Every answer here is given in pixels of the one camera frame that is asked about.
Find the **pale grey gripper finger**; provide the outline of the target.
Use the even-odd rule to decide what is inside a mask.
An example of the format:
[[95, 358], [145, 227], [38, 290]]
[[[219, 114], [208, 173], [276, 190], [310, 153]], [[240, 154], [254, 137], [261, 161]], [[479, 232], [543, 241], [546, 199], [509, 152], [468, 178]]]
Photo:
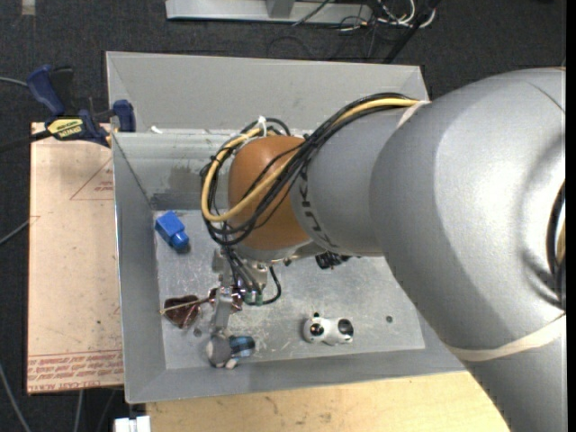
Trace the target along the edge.
[[230, 313], [233, 304], [232, 290], [229, 286], [221, 286], [217, 289], [213, 314], [211, 317], [211, 334], [223, 332], [228, 327]]

